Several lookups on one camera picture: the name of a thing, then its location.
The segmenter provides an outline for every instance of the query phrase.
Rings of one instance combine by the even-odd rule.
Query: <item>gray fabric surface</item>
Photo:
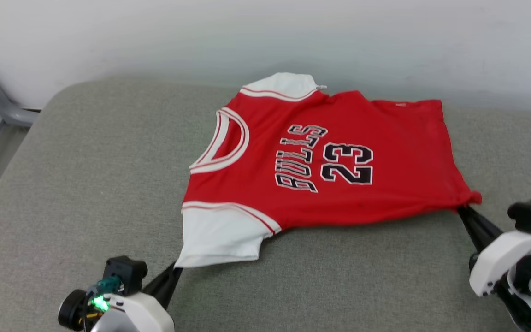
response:
[[[0,332],[64,331],[59,304],[109,257],[146,260],[148,280],[177,257],[188,166],[235,93],[111,81],[50,102],[0,183]],[[507,206],[531,197],[531,113],[445,116],[478,209],[511,230]],[[472,250],[449,212],[295,229],[259,261],[184,271],[169,311],[177,332],[514,330],[503,304],[468,286]]]

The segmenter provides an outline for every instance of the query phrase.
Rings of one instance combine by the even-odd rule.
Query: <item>red fabric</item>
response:
[[[184,202],[236,202],[267,214],[282,230],[377,223],[481,202],[454,163],[440,101],[367,101],[360,92],[315,92],[290,102],[239,93],[227,107],[245,120],[248,149],[224,169],[192,174]],[[292,125],[328,130],[312,148],[312,174],[304,178],[317,192],[276,182],[277,151],[300,153],[304,147],[280,143],[282,138],[305,139],[289,134]],[[238,125],[231,121],[217,157],[238,140]],[[372,183],[351,184],[337,173],[335,181],[325,181],[320,169],[329,163],[323,153],[330,142],[371,149],[373,160],[366,166],[372,167]],[[354,157],[340,156],[339,162],[350,170],[355,166]]]

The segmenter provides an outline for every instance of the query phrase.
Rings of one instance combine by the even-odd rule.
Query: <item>gray table surface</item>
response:
[[[0,183],[0,332],[64,331],[57,309],[117,255],[154,277],[182,245],[188,166],[236,90],[113,80],[46,107]],[[504,230],[531,198],[531,112],[445,107],[455,160]],[[184,271],[178,332],[508,332],[496,298],[468,286],[472,253],[450,212],[287,231],[256,262]]]

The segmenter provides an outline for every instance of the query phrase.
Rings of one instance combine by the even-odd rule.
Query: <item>green led light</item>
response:
[[[104,300],[103,296],[98,296],[93,301],[91,301],[93,305],[98,307],[101,311],[108,311],[110,309],[110,305]]]

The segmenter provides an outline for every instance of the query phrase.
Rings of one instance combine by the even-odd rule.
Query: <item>basketball jersey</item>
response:
[[[329,96],[312,76],[278,73],[217,111],[190,166],[177,267],[252,261],[291,227],[363,225],[471,202],[440,101]]]

